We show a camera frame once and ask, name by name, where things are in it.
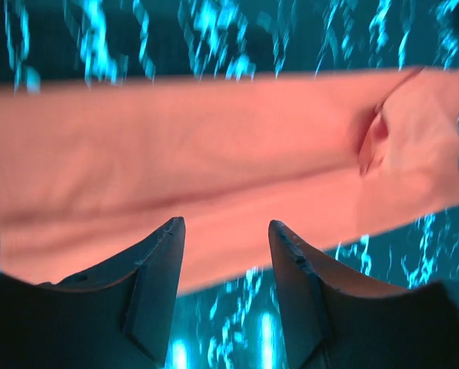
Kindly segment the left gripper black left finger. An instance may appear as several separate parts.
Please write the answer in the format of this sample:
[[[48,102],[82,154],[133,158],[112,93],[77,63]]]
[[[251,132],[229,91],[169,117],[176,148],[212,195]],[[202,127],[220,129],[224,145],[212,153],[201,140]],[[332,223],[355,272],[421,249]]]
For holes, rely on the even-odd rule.
[[[0,368],[161,368],[185,244],[172,218],[58,284],[0,273]]]

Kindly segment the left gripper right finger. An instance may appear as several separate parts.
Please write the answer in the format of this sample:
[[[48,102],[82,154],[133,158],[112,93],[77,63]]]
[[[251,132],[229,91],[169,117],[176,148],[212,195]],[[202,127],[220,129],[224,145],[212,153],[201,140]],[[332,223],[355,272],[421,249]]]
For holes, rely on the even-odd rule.
[[[459,368],[459,281],[407,289],[268,229],[291,368]]]

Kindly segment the orange t shirt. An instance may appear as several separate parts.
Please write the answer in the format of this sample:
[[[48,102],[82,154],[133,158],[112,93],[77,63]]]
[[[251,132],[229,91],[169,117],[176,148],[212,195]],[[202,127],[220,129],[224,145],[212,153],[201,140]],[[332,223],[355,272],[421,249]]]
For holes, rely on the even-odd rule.
[[[0,88],[0,268],[57,282],[187,226],[180,293],[459,204],[459,68]]]

